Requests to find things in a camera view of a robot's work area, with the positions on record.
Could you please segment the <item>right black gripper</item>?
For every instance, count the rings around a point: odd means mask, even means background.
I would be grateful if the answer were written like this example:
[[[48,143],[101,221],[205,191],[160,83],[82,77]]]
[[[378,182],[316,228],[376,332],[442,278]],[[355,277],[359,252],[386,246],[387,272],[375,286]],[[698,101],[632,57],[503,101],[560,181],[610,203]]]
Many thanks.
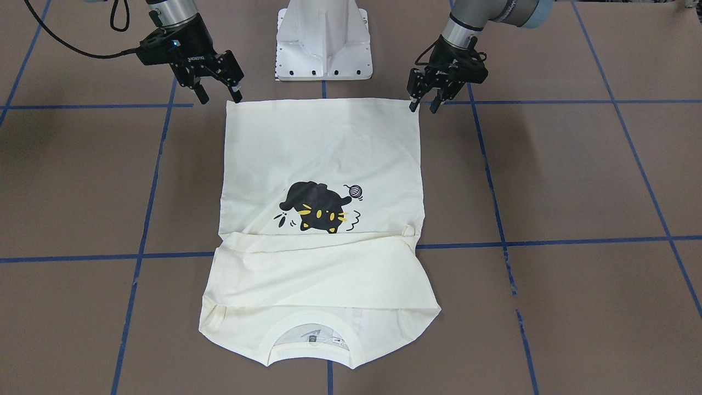
[[[203,105],[208,103],[209,96],[200,82],[202,77],[219,77],[234,103],[243,100],[239,90],[243,70],[230,50],[225,53],[214,50],[200,15],[182,25],[156,29],[140,42],[136,55],[143,65],[169,64],[179,85],[195,92]]]

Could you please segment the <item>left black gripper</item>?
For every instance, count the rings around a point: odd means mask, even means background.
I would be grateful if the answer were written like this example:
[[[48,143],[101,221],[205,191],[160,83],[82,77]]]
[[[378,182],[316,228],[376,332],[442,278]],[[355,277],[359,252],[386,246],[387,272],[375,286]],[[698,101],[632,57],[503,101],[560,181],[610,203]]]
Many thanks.
[[[461,83],[483,83],[486,80],[486,53],[476,51],[477,41],[476,36],[469,37],[466,48],[454,47],[443,37],[432,43],[428,48],[431,54],[424,64],[424,73],[418,68],[409,72],[406,90],[410,95],[411,112],[416,112],[421,99],[431,88],[437,92],[429,110],[436,114],[442,103],[454,99]]]

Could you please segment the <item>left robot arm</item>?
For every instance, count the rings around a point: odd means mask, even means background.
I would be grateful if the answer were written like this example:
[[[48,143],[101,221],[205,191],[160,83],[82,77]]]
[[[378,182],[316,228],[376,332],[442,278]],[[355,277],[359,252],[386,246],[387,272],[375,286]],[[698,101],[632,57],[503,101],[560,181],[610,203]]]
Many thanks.
[[[429,106],[436,113],[452,101],[466,83],[483,83],[488,77],[486,53],[476,49],[487,22],[535,29],[551,15],[553,1],[454,1],[439,37],[415,60],[407,92],[409,110],[415,112],[424,95],[436,90]]]

